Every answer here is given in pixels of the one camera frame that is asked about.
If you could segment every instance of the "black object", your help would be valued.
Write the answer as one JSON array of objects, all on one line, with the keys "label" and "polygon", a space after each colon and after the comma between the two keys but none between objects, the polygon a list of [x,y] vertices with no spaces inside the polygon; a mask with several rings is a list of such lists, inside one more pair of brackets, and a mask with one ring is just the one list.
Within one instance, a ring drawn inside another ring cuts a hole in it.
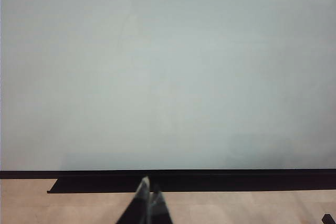
[{"label": "black object", "polygon": [[150,195],[149,188],[149,179],[145,177],[117,224],[173,224],[162,192],[156,186]]},{"label": "black object", "polygon": [[324,224],[336,224],[334,219],[331,217],[330,214],[324,215],[323,218],[322,218],[322,222]]},{"label": "black object", "polygon": [[138,170],[61,176],[48,193],[133,192],[144,176],[162,191],[336,189],[334,170]]}]

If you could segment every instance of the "black baseboard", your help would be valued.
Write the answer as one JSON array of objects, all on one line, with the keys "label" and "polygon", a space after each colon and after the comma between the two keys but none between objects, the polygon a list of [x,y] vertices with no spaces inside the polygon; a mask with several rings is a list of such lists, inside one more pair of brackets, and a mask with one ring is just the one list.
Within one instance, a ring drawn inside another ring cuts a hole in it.
[{"label": "black baseboard", "polygon": [[336,189],[336,169],[1,171],[1,179],[57,178],[49,193],[134,192],[149,176],[162,191]]}]

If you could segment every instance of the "light wood floor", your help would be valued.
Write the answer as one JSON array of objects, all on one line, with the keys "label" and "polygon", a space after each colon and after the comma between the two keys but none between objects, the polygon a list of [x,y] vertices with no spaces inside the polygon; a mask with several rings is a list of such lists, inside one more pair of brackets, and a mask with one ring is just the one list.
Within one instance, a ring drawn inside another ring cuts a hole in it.
[{"label": "light wood floor", "polygon": [[[47,194],[55,179],[1,181],[1,224],[113,224],[133,194]],[[336,190],[164,193],[175,224],[322,223]]]}]

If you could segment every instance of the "wooden floor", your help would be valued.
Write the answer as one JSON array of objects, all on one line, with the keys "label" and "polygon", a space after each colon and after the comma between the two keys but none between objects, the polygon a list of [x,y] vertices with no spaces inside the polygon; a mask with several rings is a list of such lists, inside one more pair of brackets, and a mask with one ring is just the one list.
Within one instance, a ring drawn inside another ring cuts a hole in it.
[{"label": "wooden floor", "polygon": [[[1,223],[112,224],[133,194],[47,194],[54,179],[1,181]],[[322,223],[336,190],[164,193],[175,224]]]}]

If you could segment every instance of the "white wall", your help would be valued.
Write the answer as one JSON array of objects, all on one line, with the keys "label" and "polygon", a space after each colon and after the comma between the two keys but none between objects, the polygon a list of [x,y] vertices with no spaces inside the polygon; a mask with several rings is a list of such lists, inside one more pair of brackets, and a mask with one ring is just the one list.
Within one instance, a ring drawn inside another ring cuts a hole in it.
[{"label": "white wall", "polygon": [[2,170],[336,168],[336,0],[2,0]]}]

